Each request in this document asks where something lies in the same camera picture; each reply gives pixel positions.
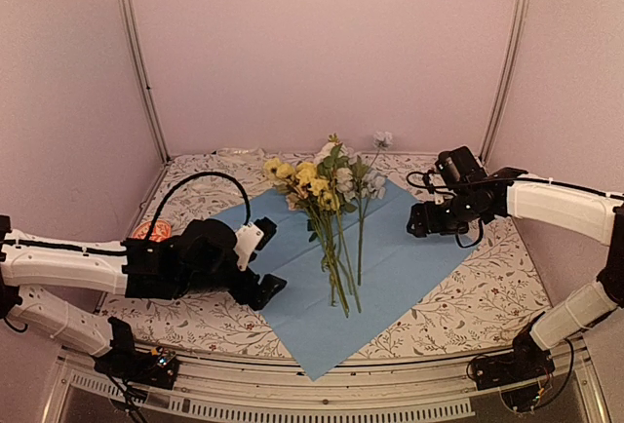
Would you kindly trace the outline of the white blue fake flower stem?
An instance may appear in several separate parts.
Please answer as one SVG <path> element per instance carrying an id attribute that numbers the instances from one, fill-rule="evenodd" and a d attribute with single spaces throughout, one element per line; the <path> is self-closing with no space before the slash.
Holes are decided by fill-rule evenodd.
<path id="1" fill-rule="evenodd" d="M 365 235 L 365 219 L 371 200 L 380 199 L 385 194 L 385 177 L 376 169 L 375 163 L 381 154 L 381 150 L 377 149 L 369 158 L 358 155 L 352 165 L 353 174 L 353 190 L 358 214 L 358 245 L 357 245 L 357 286 L 359 287 L 363 281 L 364 267 L 364 235 Z"/>

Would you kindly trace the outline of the pink bud leafy stem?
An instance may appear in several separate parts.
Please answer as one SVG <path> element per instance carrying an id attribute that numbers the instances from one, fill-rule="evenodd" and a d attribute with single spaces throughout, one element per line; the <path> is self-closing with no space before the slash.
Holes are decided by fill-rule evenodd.
<path id="1" fill-rule="evenodd" d="M 330 227 L 322 218 L 311 217 L 307 220 L 306 229 L 308 232 L 308 242 L 317 242 L 322 249 L 321 269 L 328 275 L 328 282 L 330 284 L 329 305 L 336 307 L 340 302 L 338 288 L 339 275 L 337 272 L 334 241 Z"/>

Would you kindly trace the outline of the pale blue fake flower stem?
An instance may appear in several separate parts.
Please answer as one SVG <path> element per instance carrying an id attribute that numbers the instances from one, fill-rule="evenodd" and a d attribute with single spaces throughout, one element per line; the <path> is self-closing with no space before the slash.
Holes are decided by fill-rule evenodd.
<path id="1" fill-rule="evenodd" d="M 368 173 L 372 171 L 373 166 L 379 155 L 392 146 L 393 140 L 393 134 L 388 131 L 377 131 L 372 135 L 374 152 L 372 154 L 372 157 L 367 160 Z"/>

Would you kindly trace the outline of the yellow fake flower stem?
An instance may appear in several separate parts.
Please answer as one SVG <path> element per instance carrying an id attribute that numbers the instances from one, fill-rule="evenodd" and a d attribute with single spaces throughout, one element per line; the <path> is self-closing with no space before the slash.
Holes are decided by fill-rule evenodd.
<path id="1" fill-rule="evenodd" d="M 318 176 L 317 163 L 304 161 L 293 165 L 274 157 L 263 164 L 263 173 L 286 197 L 291 210 L 304 212 L 307 220 L 319 218 L 317 197 L 326 182 Z"/>

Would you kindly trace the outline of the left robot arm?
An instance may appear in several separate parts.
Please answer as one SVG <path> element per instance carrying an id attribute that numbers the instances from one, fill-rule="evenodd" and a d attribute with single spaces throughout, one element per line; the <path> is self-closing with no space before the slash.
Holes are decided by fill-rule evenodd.
<path id="1" fill-rule="evenodd" d="M 179 299 L 196 291 L 225 291 L 259 311 L 287 284 L 249 266 L 276 234 L 268 218 L 231 229 L 209 218 L 153 241 L 81 243 L 26 234 L 1 218 L 1 316 L 40 327 L 53 339 L 138 377 L 145 359 L 131 326 L 94 316 L 49 293 L 48 286 L 85 288 L 132 299 Z"/>

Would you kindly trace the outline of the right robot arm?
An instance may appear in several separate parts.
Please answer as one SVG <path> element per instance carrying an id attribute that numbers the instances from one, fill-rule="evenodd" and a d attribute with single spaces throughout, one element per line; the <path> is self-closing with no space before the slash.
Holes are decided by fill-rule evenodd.
<path id="1" fill-rule="evenodd" d="M 471 223 L 480 231 L 497 218 L 519 228 L 555 300 L 513 339 L 504 371 L 524 380 L 547 367 L 551 350 L 598 325 L 623 307 L 623 195 L 503 167 L 490 172 L 466 146 L 439 154 L 432 169 L 407 175 L 409 186 L 432 201 L 410 209 L 407 230 L 461 239 Z"/>

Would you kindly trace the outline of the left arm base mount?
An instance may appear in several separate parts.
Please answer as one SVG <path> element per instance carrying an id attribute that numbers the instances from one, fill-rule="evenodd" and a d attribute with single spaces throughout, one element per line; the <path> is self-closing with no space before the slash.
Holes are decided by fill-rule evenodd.
<path id="1" fill-rule="evenodd" d="M 94 358 L 95 371 L 124 383 L 143 384 L 165 390 L 175 386 L 180 362 L 174 352 L 157 347 L 149 352 L 111 350 Z"/>

